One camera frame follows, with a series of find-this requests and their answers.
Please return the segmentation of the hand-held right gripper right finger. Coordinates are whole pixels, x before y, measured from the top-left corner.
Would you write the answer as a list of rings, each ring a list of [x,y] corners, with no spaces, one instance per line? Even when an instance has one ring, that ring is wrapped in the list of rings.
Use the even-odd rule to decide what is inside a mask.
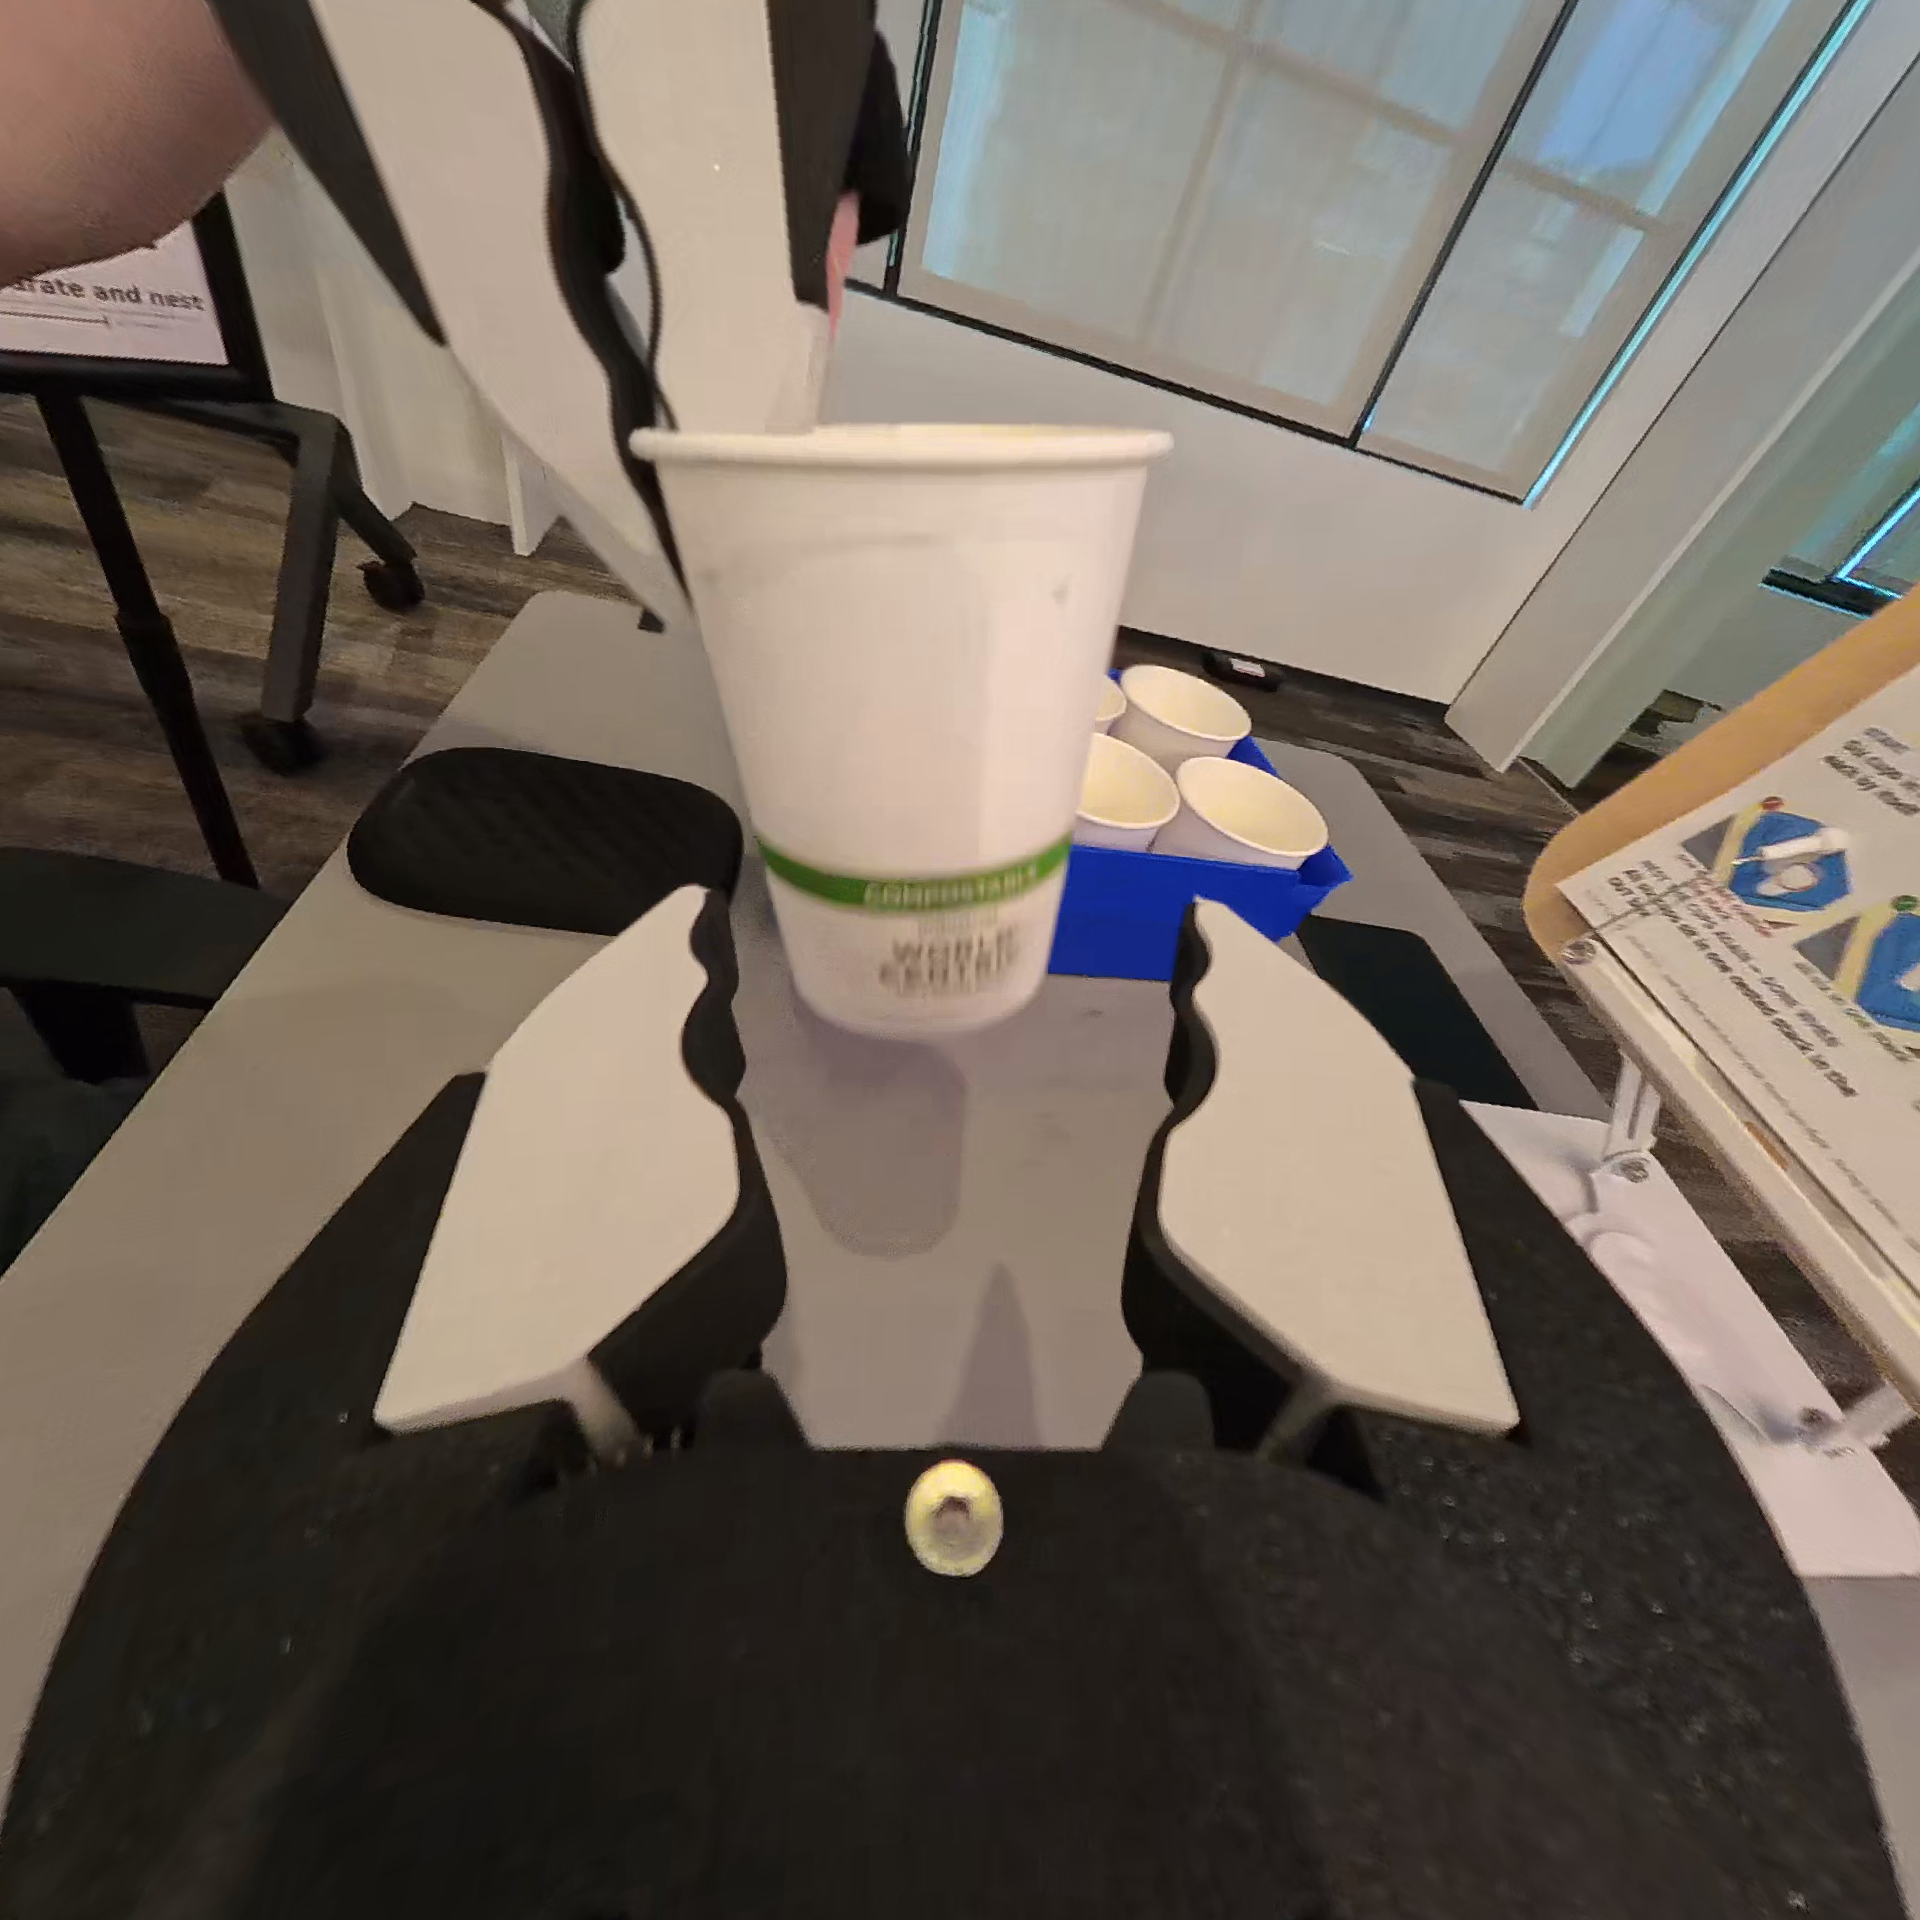
[[[1521,1420],[1423,1091],[1348,1000],[1213,900],[1168,981],[1168,1112],[1142,1165],[1123,1326],[1192,1382],[1220,1449],[1311,1449],[1375,1414]]]

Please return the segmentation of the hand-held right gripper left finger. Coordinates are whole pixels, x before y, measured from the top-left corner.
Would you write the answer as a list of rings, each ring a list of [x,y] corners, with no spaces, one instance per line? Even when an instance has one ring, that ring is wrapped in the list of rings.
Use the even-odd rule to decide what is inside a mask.
[[[389,1435],[561,1404],[589,1449],[684,1428],[785,1309],[740,1093],[727,899],[682,886],[495,1048],[376,1397]]]

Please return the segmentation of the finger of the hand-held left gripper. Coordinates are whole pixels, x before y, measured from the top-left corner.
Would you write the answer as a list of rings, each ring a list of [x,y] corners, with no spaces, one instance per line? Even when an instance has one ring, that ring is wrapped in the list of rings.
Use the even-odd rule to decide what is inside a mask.
[[[643,253],[583,87],[522,4],[309,12],[443,347],[561,516],[660,626],[692,624],[654,471],[646,340],[614,285]]]
[[[792,435],[831,331],[793,292],[764,3],[588,3],[572,64],[642,240],[657,422]]]

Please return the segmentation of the person's left forearm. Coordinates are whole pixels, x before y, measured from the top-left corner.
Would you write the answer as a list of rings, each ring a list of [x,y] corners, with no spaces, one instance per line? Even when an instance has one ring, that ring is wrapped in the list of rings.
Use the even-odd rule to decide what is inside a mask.
[[[204,3],[2,6],[2,282],[188,222],[274,127]]]

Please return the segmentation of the black flat mat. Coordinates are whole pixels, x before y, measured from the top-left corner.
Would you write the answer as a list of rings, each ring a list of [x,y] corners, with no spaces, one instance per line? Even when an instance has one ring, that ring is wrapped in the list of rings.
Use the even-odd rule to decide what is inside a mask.
[[[1310,971],[1373,1027],[1418,1081],[1461,1102],[1538,1108],[1452,974],[1415,933],[1310,916],[1294,939]]]

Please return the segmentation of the black white marker board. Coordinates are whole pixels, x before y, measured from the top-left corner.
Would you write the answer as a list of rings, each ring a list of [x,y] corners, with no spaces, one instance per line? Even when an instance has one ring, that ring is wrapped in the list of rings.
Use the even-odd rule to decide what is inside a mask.
[[[256,888],[180,640],[87,413],[92,400],[252,404],[274,396],[225,196],[213,195],[152,245],[3,285],[2,390],[29,398],[48,435],[213,874]]]

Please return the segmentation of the large window with blinds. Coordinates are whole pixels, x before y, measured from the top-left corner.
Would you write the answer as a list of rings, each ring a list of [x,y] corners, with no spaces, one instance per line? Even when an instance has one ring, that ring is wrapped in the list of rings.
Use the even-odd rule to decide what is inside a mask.
[[[928,4],[881,285],[1534,506],[1873,10]]]

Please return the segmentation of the black chair base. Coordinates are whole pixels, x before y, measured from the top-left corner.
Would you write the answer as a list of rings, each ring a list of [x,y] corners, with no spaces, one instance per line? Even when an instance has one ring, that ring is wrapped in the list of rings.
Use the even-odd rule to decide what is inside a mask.
[[[278,400],[243,402],[234,418],[291,477],[258,708],[241,719],[252,757],[267,772],[291,779],[323,758],[308,716],[319,684],[340,531],[370,555],[357,571],[376,609],[415,613],[426,593],[417,555],[366,492],[354,438],[340,418]]]

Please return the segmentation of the printed instruction sign board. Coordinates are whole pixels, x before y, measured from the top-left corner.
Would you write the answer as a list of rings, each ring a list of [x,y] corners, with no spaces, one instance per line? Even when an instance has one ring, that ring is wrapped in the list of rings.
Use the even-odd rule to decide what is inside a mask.
[[[1916,1292],[1916,672],[1558,894]]]

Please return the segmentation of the instruction sheet on wooden stand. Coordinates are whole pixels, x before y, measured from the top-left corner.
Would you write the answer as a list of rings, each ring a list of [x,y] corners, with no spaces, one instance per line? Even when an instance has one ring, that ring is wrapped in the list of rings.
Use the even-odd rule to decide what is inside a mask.
[[[1803,735],[1916,672],[1916,619],[1916,593],[1909,590],[1577,817],[1535,862],[1521,905],[1534,946],[1572,984],[1621,1056],[1614,1107],[1631,1115],[1642,1108],[1667,1115],[1763,1220],[1821,1304],[1872,1359],[1878,1373],[1873,1395],[1823,1428],[1830,1444],[1861,1449],[1916,1420],[1916,1292],[1907,1292],[1861,1234],[1839,1220],[1812,1178],[1787,1162],[1617,959],[1602,949],[1562,900],[1560,883],[1755,775]]]

